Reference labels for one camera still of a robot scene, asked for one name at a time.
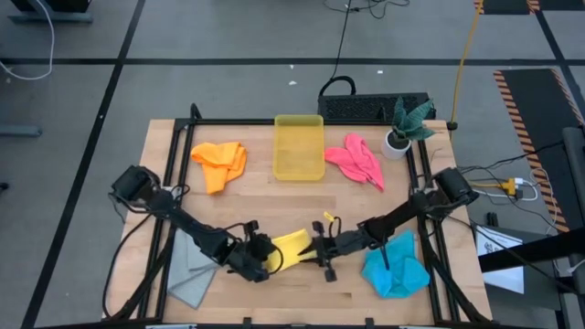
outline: blue cloth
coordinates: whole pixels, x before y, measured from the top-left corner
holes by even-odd
[[[386,244],[389,270],[380,249],[366,254],[362,276],[382,298],[406,298],[429,284],[429,273],[414,256],[414,235],[405,230]]]

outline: potted plant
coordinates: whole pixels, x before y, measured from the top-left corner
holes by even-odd
[[[384,156],[388,159],[400,159],[409,150],[412,141],[422,141],[433,136],[435,132],[422,125],[431,109],[432,100],[428,100],[407,114],[404,101],[399,97],[394,106],[392,130],[386,133],[382,142]]]

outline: orange cloth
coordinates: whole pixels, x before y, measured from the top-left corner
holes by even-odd
[[[191,150],[191,159],[203,166],[207,193],[213,194],[244,172],[247,155],[239,142],[201,143]]]

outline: gray cloth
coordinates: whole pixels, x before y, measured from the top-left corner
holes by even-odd
[[[201,253],[191,237],[178,229],[166,292],[196,309],[203,300],[217,267],[213,260]]]

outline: pink cloth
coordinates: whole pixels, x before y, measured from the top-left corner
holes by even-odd
[[[367,148],[366,141],[356,133],[349,133],[345,139],[346,148],[330,147],[325,150],[325,160],[339,165],[347,178],[360,183],[370,182],[384,191],[384,176],[380,162]]]

